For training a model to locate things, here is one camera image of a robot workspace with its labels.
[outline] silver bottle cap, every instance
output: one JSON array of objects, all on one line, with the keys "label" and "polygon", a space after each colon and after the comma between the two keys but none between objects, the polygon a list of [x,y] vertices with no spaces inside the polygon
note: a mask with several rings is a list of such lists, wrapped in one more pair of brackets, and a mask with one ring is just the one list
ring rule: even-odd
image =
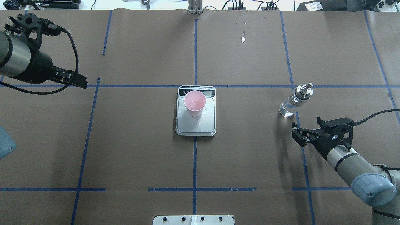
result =
[{"label": "silver bottle cap", "polygon": [[312,86],[314,86],[312,83],[300,84],[295,90],[296,96],[301,100],[308,100],[314,93]]}]

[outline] white metal plate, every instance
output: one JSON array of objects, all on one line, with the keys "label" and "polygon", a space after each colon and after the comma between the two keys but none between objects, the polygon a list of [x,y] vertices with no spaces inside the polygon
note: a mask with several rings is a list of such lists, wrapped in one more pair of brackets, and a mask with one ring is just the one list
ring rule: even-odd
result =
[{"label": "white metal plate", "polygon": [[156,216],[153,225],[234,225],[235,220],[230,215],[182,215]]},{"label": "white metal plate", "polygon": [[192,117],[188,114],[184,97],[178,99],[176,110],[176,133],[186,136],[213,136],[216,131],[215,100],[206,97],[206,105],[199,117]]}]

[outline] scale display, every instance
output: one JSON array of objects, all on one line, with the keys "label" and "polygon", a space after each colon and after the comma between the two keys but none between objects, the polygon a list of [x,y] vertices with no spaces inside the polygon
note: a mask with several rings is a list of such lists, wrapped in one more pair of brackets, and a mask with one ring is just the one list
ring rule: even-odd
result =
[{"label": "scale display", "polygon": [[[198,90],[206,96],[206,105],[199,117],[192,117],[187,112],[184,98],[192,90]],[[175,131],[182,136],[214,136],[216,132],[216,90],[213,86],[183,85],[178,89],[176,103]]]}]

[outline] metal bracket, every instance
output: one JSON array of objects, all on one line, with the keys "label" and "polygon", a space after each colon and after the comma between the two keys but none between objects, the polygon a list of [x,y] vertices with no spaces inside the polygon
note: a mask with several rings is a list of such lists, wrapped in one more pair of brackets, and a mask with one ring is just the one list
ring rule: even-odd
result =
[{"label": "metal bracket", "polygon": [[189,0],[188,14],[203,14],[203,0]]}]

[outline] black band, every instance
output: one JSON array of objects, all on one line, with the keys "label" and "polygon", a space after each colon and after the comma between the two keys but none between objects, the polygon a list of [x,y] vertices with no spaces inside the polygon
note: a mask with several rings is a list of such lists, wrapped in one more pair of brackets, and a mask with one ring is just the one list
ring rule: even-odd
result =
[{"label": "black band", "polygon": [[10,60],[11,55],[12,55],[12,41],[8,35],[6,35],[6,36],[8,38],[8,43],[9,43],[8,53],[7,53],[7,56],[5,57],[4,61],[2,63],[0,63],[0,68],[2,68],[5,64],[8,63],[8,61]]},{"label": "black band", "polygon": [[390,217],[390,218],[393,218],[393,219],[400,219],[400,216],[389,214],[389,213],[384,213],[384,212],[381,212],[381,211],[378,211],[378,210],[375,210],[375,209],[373,209],[372,212],[376,213],[376,214],[379,214],[379,215],[382,215],[382,216],[385,216],[385,217]]},{"label": "black band", "polygon": [[348,154],[348,155],[346,155],[345,157],[341,158],[341,159],[336,163],[335,171],[336,171],[336,172],[338,171],[338,166],[339,166],[339,164],[340,164],[341,162],[343,162],[343,160],[345,160],[345,159],[347,159],[348,157],[353,156],[353,155],[360,155],[360,154],[358,154],[358,153],[351,153],[351,154]]}]

